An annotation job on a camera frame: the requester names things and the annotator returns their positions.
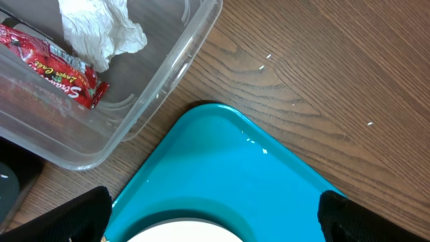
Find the large white plate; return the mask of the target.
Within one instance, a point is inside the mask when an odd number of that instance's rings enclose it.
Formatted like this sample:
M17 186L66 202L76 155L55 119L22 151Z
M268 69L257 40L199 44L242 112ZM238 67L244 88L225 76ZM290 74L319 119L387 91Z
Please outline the large white plate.
M191 218L170 219L151 225L128 242L242 242L228 229L210 222Z

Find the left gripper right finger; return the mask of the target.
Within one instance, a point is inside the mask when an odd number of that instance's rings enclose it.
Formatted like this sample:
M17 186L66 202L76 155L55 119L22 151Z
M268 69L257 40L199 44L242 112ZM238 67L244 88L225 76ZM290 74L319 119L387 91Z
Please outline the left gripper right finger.
M317 217L328 242L428 242L332 190L320 195Z

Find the red snack wrapper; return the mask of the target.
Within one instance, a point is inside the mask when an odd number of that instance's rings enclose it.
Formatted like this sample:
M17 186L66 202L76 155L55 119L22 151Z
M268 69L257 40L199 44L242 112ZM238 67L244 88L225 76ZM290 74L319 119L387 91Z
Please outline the red snack wrapper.
M100 81L87 63L46 40L1 25L1 43L43 79L87 109L94 108L110 86Z

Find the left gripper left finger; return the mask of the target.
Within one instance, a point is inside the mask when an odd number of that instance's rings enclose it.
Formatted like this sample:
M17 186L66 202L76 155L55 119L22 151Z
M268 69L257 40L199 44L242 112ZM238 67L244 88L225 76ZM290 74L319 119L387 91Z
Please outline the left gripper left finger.
M1 241L101 241L111 213L112 197L98 186L2 234Z

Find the white napkin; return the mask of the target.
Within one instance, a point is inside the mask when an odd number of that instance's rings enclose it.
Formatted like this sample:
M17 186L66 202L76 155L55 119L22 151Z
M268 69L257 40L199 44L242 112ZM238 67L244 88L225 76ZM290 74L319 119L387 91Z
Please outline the white napkin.
M64 40L77 56L102 73L111 59L147 45L138 23L128 15L127 0L59 0Z

